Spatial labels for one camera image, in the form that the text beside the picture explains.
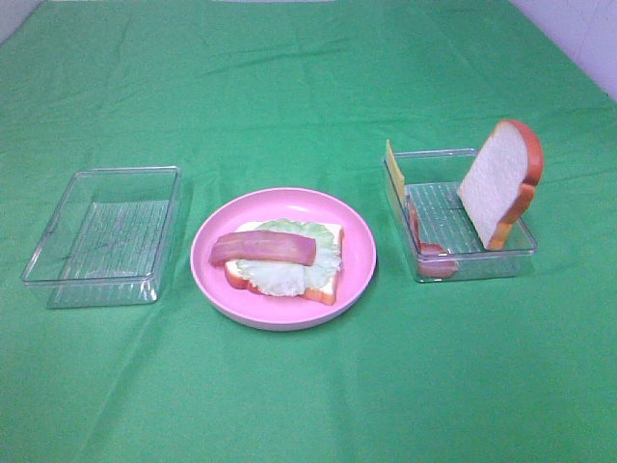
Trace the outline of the clear plastic box right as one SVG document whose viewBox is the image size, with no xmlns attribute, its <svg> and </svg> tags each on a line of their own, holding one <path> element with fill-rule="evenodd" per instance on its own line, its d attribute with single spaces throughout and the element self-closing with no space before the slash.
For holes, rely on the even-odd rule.
<svg viewBox="0 0 617 463">
<path fill-rule="evenodd" d="M 417 275 L 418 251 L 408 226 L 406 200 L 401 204 L 395 193 L 384 156 L 385 181 L 389 204 L 396 221 L 413 278 L 419 283 L 485 280 L 528 275 L 533 270 L 532 256 L 537 241 L 522 220 L 515 223 L 505 248 L 486 250 L 457 195 L 460 181 L 469 170 L 476 149 L 394 152 L 405 177 L 406 195 L 416 205 L 420 238 L 438 243 L 449 253 L 445 259 L 458 263 L 457 273 L 444 280 Z"/>
</svg>

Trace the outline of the yellow cheese slice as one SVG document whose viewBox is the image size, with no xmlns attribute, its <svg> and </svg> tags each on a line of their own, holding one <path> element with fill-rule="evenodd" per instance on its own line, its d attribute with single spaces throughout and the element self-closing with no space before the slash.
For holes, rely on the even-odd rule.
<svg viewBox="0 0 617 463">
<path fill-rule="evenodd" d="M 402 174 L 395 159 L 395 154 L 390 139 L 386 140 L 386 164 L 392 184 L 394 186 L 395 193 L 398 197 L 399 202 L 403 204 L 406 198 L 405 177 Z"/>
</svg>

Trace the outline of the green tablecloth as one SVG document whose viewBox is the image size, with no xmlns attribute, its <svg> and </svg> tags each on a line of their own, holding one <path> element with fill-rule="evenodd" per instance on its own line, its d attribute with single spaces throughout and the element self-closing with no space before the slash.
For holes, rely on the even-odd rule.
<svg viewBox="0 0 617 463">
<path fill-rule="evenodd" d="M 533 270 L 414 281 L 381 166 L 514 118 L 545 170 Z M 69 179 L 182 171 L 175 265 L 141 307 L 48 310 L 21 282 Z M 375 276 L 347 313 L 269 333 L 191 275 L 219 205 L 341 198 Z M 5 462 L 612 462 L 616 107 L 506 1 L 46 2 L 1 47 Z"/>
</svg>

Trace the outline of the bacon strip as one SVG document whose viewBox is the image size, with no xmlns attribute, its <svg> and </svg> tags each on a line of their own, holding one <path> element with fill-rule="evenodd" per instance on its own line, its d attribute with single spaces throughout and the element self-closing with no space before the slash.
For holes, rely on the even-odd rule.
<svg viewBox="0 0 617 463">
<path fill-rule="evenodd" d="M 312 265 L 316 251 L 315 239 L 299 234 L 268 230 L 235 231 L 217 239 L 209 262 L 219 265 L 233 259 L 248 259 Z"/>
<path fill-rule="evenodd" d="M 459 270 L 458 263 L 452 259 L 445 259 L 449 253 L 438 243 L 424 242 L 420 238 L 420 221 L 416 205 L 410 194 L 405 196 L 408 213 L 408 226 L 416 250 L 417 275 L 421 278 L 444 280 L 454 276 Z"/>
</svg>

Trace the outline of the clear plastic box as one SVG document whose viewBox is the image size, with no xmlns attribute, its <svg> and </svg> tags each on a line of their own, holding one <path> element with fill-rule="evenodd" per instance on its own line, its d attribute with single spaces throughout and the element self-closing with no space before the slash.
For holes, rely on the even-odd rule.
<svg viewBox="0 0 617 463">
<path fill-rule="evenodd" d="M 389 204 L 396 221 L 413 278 L 419 283 L 485 280 L 528 275 L 533 270 L 532 256 L 537 241 L 522 220 L 515 223 L 505 248 L 486 250 L 457 195 L 460 181 L 469 170 L 476 149 L 394 152 L 405 177 L 406 195 L 416 205 L 420 238 L 438 243 L 449 253 L 445 259 L 458 263 L 457 273 L 444 280 L 417 275 L 418 251 L 408 226 L 406 200 L 401 204 L 395 193 L 384 156 L 385 181 Z"/>
<path fill-rule="evenodd" d="M 180 184 L 176 166 L 76 172 L 22 283 L 49 309 L 157 301 L 174 243 Z"/>
</svg>

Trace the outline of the clear plastic box left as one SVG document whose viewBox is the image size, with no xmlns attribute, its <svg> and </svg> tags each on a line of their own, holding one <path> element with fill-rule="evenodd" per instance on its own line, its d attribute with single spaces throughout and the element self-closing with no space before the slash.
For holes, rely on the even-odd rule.
<svg viewBox="0 0 617 463">
<path fill-rule="evenodd" d="M 174 243 L 180 184 L 176 166 L 76 172 L 22 283 L 49 309 L 157 301 Z"/>
</svg>

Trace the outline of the pink round plate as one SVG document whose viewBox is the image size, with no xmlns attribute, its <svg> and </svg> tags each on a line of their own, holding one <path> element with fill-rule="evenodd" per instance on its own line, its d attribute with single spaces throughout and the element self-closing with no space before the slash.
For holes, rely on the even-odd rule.
<svg viewBox="0 0 617 463">
<path fill-rule="evenodd" d="M 208 262 L 219 236 L 246 222 L 278 218 L 342 226 L 342 271 L 333 305 L 300 296 L 266 296 L 236 289 L 227 282 L 222 268 Z M 376 262 L 372 231 L 358 212 L 326 193 L 296 187 L 258 190 L 224 204 L 201 225 L 191 247 L 191 271 L 209 302 L 237 322 L 271 331 L 306 329 L 344 313 L 367 289 Z"/>
</svg>

